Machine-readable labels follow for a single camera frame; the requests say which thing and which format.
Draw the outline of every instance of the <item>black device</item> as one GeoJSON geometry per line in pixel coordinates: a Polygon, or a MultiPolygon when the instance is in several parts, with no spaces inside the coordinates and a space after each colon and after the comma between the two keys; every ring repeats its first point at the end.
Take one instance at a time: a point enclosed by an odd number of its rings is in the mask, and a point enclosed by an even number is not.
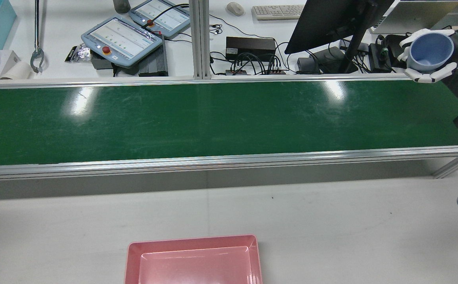
{"type": "Polygon", "coordinates": [[[253,38],[253,37],[234,37],[228,36],[225,38],[225,58],[227,60],[246,59],[240,54],[247,52],[255,55],[263,62],[271,59],[275,49],[274,40],[271,38],[253,38]]]}
{"type": "Polygon", "coordinates": [[[92,50],[90,51],[90,63],[92,63],[95,70],[113,69],[110,61],[106,60],[104,57],[92,50]]]}
{"type": "Polygon", "coordinates": [[[406,62],[397,59],[397,57],[404,52],[404,48],[402,48],[399,43],[406,38],[407,36],[405,35],[399,36],[397,34],[389,34],[385,37],[389,49],[390,66],[406,69],[406,62]]]}
{"type": "Polygon", "coordinates": [[[372,73],[390,73],[392,71],[387,39],[379,35],[376,43],[370,44],[370,71],[372,73]]]}
{"type": "Polygon", "coordinates": [[[297,59],[298,74],[320,74],[319,63],[312,57],[300,57],[297,59]]]}
{"type": "Polygon", "coordinates": [[[350,73],[352,62],[366,30],[375,25],[394,0],[307,0],[286,54],[310,50],[353,35],[342,59],[318,57],[319,65],[331,66],[325,73],[350,73]]]}

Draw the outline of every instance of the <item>red emergency stop button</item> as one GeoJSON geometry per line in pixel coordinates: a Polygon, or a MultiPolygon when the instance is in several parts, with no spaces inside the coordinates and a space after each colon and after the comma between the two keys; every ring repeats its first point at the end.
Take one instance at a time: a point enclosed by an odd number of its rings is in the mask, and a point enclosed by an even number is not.
{"type": "Polygon", "coordinates": [[[103,47],[103,54],[108,55],[111,53],[110,47],[103,47]]]}

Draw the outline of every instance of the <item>gray cup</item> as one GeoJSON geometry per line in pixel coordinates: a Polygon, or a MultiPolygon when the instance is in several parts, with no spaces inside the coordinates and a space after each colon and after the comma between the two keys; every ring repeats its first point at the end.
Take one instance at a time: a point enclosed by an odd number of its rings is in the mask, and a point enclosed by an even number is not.
{"type": "Polygon", "coordinates": [[[445,64],[452,54],[451,38],[437,32],[423,34],[411,44],[406,66],[419,72],[430,72],[445,64]]]}

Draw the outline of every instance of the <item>black power supply box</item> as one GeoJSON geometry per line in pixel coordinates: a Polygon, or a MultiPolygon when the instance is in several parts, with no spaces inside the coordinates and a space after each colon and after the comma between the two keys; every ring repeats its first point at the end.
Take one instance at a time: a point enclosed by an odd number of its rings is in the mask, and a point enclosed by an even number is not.
{"type": "Polygon", "coordinates": [[[225,58],[227,60],[248,60],[246,56],[238,55],[248,52],[257,56],[261,61],[268,62],[274,54],[274,40],[271,38],[234,37],[225,38],[225,58]]]}
{"type": "Polygon", "coordinates": [[[372,73],[390,73],[392,72],[388,52],[382,54],[382,45],[370,44],[370,71],[372,73]]]}

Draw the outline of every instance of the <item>power adapter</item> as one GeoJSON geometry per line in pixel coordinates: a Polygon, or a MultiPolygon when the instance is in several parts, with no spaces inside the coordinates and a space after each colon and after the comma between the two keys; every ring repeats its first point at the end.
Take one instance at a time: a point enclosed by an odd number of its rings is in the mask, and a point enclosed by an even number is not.
{"type": "Polygon", "coordinates": [[[388,53],[382,56],[382,45],[370,44],[370,71],[372,73],[390,73],[392,72],[390,58],[388,53]]]}

